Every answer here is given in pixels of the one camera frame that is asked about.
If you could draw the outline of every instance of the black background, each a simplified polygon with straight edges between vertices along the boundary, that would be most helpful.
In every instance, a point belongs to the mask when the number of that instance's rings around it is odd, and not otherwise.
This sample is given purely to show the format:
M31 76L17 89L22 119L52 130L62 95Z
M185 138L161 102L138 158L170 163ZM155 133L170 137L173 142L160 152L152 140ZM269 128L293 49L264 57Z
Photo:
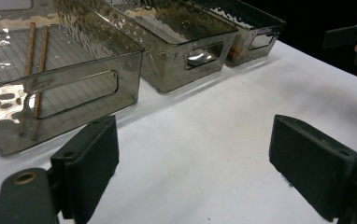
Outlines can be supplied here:
M242 1L286 21L279 41L357 76L355 44L322 47L326 31L357 25L357 1Z

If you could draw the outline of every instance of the white table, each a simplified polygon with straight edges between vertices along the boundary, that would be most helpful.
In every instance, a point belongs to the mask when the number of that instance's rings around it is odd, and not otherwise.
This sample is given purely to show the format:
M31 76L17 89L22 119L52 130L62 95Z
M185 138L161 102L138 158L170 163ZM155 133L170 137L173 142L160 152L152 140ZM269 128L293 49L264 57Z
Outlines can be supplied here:
M276 114L357 151L357 77L279 41L167 95L142 79L138 103L115 113L121 162L90 223L328 223L269 162ZM0 158L0 184L48 169L78 130Z

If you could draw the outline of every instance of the clear plastic bin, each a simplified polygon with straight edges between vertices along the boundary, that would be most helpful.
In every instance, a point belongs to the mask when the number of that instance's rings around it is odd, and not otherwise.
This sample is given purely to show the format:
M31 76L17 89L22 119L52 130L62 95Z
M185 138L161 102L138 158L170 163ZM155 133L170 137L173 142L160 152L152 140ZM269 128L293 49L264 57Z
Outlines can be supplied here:
M159 93L220 71L237 32L191 1L82 2L144 47L141 76Z
M13 10L4 2L1 156L137 102L144 49L134 40L77 0L19 1Z
M239 30L226 58L234 67L267 56L286 22L240 0L193 0L214 14L233 22Z

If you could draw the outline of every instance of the storage container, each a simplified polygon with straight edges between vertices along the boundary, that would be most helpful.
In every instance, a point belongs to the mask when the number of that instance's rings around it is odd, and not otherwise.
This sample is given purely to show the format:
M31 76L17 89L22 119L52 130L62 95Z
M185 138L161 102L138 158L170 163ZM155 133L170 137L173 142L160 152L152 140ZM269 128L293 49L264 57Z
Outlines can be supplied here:
M135 104L143 50L80 1L0 0L0 155Z
M235 23L239 31L226 58L231 67L267 56L286 24L240 0L193 1Z
M237 32L191 1L82 1L144 47L141 76L159 93L220 71Z

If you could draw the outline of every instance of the wooden stick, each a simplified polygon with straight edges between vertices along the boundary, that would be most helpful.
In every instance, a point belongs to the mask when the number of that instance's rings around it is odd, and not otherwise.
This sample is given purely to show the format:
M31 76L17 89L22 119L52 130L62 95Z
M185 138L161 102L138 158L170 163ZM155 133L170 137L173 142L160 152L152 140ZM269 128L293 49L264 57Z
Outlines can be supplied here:
M33 52L36 42L36 24L34 22L30 23L29 39L27 43L27 54L26 54L26 65L24 70L24 75L31 75L33 67ZM19 136L24 135L24 118L19 119Z
M43 72L45 70L45 60L47 58L47 46L48 46L48 26L44 25L42 30L42 46L41 55L39 56L38 72ZM34 103L34 117L39 117L41 115L41 102L42 102L42 92L36 93L36 99ZM38 130L38 120L36 120L33 125L33 131L31 133L31 139L36 140L36 131Z

